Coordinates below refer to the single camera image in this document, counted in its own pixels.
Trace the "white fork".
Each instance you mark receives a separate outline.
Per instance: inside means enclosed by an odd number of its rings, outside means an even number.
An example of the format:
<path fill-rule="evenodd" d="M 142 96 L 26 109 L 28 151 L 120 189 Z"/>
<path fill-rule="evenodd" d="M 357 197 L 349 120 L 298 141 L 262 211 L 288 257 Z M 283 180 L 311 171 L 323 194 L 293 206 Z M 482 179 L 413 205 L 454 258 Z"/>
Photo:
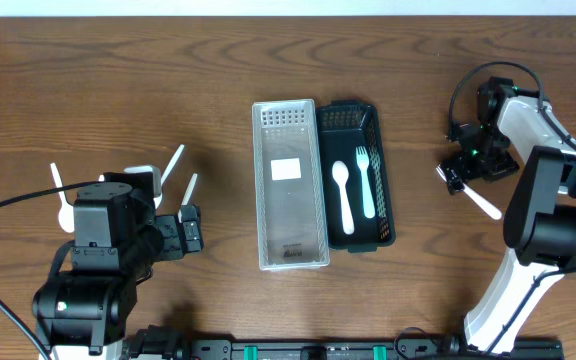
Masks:
<path fill-rule="evenodd" d="M 443 170 L 441 165 L 438 165 L 436 167 L 436 171 L 439 174 L 439 176 L 446 182 L 445 171 Z M 502 218 L 502 212 L 496 206 L 494 206 L 492 203 L 490 203 L 483 196 L 479 195 L 476 191 L 474 191 L 467 184 L 464 183 L 464 185 L 465 185 L 465 189 L 464 189 L 463 193 L 465 193 L 490 218 L 492 218 L 493 220 L 500 220 Z"/>

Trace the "pale green plastic fork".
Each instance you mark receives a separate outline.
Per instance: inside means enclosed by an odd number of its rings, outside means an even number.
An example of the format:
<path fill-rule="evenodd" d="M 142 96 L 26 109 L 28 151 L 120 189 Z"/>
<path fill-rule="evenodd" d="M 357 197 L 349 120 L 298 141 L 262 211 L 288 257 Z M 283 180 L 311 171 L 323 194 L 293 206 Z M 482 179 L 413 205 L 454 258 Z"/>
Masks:
<path fill-rule="evenodd" d="M 376 215 L 376 210 L 368 177 L 370 161 L 367 150 L 363 146 L 356 148 L 356 163 L 361 174 L 363 213 L 366 218 L 372 219 Z"/>

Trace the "dark green plastic basket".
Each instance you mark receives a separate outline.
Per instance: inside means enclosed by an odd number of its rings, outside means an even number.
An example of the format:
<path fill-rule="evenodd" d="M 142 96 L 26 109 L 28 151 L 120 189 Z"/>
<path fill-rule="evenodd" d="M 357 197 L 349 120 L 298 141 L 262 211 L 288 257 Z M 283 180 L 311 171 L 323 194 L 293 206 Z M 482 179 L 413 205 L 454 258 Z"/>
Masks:
<path fill-rule="evenodd" d="M 319 107 L 316 120 L 329 245 L 351 253 L 392 245 L 396 231 L 377 108 L 359 100 L 338 100 Z M 376 210 L 372 219 L 363 213 L 361 174 L 356 163 L 359 146 L 366 148 L 370 161 L 368 177 Z M 352 235 L 342 229 L 339 189 L 332 177 L 335 161 L 342 161 L 349 171 L 346 189 L 355 226 Z"/>

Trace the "white thick plastic spoon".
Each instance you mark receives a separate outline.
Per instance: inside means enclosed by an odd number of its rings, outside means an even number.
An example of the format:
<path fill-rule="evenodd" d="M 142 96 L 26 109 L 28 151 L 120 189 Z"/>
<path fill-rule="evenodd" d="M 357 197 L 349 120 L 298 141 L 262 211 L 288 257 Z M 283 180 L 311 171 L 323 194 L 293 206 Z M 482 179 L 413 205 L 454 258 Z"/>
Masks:
<path fill-rule="evenodd" d="M 346 184 L 349 179 L 349 171 L 342 161 L 335 161 L 333 163 L 332 177 L 339 189 L 343 232 L 346 235 L 352 235 L 355 231 L 355 226 L 346 189 Z"/>

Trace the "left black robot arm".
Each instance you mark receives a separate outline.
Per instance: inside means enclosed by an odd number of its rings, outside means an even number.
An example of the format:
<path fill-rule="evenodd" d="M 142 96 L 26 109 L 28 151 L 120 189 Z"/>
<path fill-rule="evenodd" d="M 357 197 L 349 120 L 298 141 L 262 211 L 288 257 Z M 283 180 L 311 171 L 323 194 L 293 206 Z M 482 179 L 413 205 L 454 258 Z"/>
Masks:
<path fill-rule="evenodd" d="M 137 287 L 157 262 L 202 251 L 201 212 L 159 215 L 150 191 L 103 182 L 79 190 L 74 240 L 55 254 L 33 299 L 37 336 L 51 359 L 121 359 Z"/>

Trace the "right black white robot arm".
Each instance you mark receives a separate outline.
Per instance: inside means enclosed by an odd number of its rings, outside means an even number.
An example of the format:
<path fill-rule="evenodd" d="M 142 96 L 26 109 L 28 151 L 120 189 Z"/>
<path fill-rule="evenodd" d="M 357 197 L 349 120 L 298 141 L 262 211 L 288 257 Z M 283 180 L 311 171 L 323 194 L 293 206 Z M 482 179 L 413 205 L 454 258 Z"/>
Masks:
<path fill-rule="evenodd" d="M 492 77 L 477 91 L 478 127 L 451 122 L 448 137 L 460 151 L 437 170 L 450 194 L 471 180 L 489 182 L 518 173 L 503 221 L 506 250 L 479 303 L 464 318 L 469 349 L 509 353 L 524 322 L 545 293 L 576 271 L 576 140 L 538 91 Z"/>

